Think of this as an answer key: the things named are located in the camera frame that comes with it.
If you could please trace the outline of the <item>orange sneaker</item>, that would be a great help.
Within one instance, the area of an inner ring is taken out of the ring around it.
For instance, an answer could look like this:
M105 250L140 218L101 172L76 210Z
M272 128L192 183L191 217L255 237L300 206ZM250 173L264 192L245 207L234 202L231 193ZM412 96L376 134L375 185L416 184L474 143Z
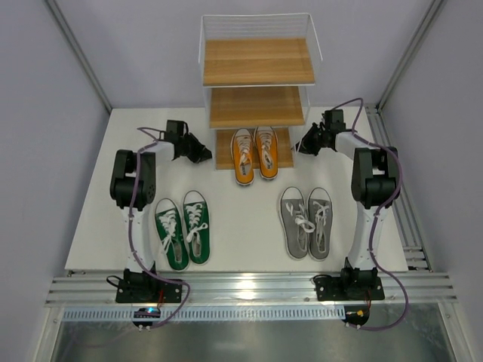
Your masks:
M231 155L235 181L249 186L254 181L254 141L248 129L238 129L232 136Z
M255 146L259 155L260 175L273 180L278 175L278 137L272 127L255 130Z

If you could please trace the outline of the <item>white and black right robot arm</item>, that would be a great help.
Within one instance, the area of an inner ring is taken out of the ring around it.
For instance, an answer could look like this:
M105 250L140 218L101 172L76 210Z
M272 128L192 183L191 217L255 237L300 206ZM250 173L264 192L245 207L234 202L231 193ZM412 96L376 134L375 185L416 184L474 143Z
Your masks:
M368 141L355 129L349 129L342 109L325 111L321 121L312 124L294 148L306 155L332 149L352 161L351 193L357 219L344 268L350 272L376 271L383 220L401 189L397 149Z

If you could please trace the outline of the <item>white wire wooden shoe shelf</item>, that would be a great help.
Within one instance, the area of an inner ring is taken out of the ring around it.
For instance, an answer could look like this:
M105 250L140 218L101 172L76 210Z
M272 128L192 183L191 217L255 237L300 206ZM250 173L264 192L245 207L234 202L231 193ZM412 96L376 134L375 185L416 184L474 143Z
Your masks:
M293 167L289 130L306 123L322 60L308 13L202 16L198 64L217 170L234 168L235 131L258 126L275 129L278 165Z

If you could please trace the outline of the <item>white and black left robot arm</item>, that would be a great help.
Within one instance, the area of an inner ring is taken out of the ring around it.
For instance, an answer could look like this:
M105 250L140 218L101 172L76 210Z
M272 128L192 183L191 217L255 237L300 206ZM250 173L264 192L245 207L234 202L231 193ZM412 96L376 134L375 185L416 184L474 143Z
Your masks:
M164 130L139 127L151 138L137 152L120 149L109 186L111 199L122 211L128 233L125 278L149 278L156 272L149 226L158 233L158 250L169 267L181 272L190 263L204 265L211 256L210 214L201 192L188 191L178 207L170 198L155 201L156 169L160 160L188 158L193 164L211 159L211 151L190 132L185 121L169 120Z

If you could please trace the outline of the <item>green sneaker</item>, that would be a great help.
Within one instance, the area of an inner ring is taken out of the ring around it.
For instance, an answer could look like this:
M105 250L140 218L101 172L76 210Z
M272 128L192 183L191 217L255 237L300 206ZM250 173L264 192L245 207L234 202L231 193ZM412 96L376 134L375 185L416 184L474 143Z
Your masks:
M160 251L172 270L181 272L189 265L179 210L170 198L163 198L155 206L155 228L160 240Z
M208 203L200 192L190 190L184 196L182 208L189 258L197 265L204 265L211 256Z

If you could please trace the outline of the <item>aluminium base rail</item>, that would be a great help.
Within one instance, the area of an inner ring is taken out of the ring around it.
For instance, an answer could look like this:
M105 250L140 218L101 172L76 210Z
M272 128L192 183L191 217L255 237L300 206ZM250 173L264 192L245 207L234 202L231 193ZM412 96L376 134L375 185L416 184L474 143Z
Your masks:
M45 300L47 307L113 305L116 288L106 272L74 273L55 277ZM191 305L316 304L313 272L228 273L188 272L174 277L191 287ZM456 302L448 274L429 271L398 273L410 302Z

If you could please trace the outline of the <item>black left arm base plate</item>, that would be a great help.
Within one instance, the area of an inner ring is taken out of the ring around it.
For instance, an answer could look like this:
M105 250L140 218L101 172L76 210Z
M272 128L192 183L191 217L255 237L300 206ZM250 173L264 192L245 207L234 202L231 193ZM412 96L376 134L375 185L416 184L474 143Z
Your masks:
M180 280L174 280L174 284L167 283L153 278L144 271L132 272L125 269L123 276L118 279L116 289L115 301L121 304L179 304L183 286Z

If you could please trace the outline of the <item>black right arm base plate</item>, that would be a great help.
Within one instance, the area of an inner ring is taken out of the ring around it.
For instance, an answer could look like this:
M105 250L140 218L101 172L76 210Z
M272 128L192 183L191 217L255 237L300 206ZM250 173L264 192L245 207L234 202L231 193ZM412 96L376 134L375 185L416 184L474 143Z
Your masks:
M316 275L312 279L319 302L384 300L385 293L378 271L342 268L338 276Z

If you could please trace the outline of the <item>grey sneaker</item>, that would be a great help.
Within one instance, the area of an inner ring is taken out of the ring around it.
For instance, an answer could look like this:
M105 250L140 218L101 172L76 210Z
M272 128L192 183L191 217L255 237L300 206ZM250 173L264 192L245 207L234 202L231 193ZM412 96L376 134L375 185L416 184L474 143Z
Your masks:
M288 255L295 260L303 259L308 254L309 236L315 230L303 194L297 187L289 186L282 192L278 205Z
M331 243L331 229L333 221L333 205L328 192L321 188L314 188L307 200L309 221L315 230L309 236L309 254L318 261L328 257Z

